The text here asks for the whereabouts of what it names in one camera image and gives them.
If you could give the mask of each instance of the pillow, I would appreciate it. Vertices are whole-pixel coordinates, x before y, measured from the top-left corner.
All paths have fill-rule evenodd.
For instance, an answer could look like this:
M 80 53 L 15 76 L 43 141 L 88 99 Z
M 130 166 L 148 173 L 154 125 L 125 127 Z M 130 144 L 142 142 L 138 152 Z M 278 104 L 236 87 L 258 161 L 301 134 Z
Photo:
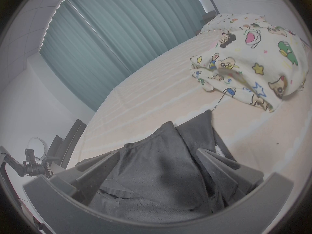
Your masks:
M 272 27 L 264 16 L 255 14 L 218 14 L 207 23 L 201 33 L 209 30 L 229 30 L 249 29 L 249 28 Z

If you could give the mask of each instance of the yellow star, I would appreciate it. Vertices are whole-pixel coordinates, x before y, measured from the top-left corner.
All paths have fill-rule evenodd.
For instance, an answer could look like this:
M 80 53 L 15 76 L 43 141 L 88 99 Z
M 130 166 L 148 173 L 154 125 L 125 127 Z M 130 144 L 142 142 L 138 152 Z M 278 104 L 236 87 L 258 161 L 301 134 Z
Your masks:
M 197 63 L 201 63 L 201 56 L 197 58 Z
M 255 71 L 257 75 L 263 75 L 263 66 L 259 66 L 258 63 L 255 63 L 252 69 Z

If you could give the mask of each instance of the white headboard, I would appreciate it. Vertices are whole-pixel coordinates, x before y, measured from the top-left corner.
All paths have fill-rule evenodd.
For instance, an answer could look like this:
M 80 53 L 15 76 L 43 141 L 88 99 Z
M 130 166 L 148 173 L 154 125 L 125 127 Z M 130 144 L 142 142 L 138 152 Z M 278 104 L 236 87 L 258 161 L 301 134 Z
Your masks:
M 283 0 L 211 0 L 217 13 L 253 13 L 265 15 L 273 26 L 281 26 L 309 42 L 295 15 Z

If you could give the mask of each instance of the bed sheet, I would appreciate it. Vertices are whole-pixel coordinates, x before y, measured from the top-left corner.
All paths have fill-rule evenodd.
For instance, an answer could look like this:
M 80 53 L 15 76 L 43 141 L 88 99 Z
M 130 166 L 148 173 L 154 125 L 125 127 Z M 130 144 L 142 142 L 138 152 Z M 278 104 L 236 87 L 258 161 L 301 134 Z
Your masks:
M 163 123 L 178 126 L 222 97 L 206 92 L 189 75 L 190 57 L 207 50 L 219 33 L 202 33 L 157 57 L 112 90 L 78 141 L 67 168 L 77 162 L 146 138 Z M 312 61 L 306 49 L 308 63 Z M 224 96 L 213 111 L 213 127 L 234 158 L 268 176 L 295 152 L 311 146 L 312 76 L 303 91 L 283 97 L 272 113 Z

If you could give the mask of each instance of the teal curtain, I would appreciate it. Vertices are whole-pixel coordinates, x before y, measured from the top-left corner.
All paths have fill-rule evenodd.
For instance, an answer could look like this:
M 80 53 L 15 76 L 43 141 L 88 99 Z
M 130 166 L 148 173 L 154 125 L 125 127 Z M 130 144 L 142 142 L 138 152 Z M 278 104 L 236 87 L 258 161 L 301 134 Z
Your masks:
M 65 0 L 40 53 L 96 111 L 125 78 L 195 36 L 203 14 L 199 0 Z

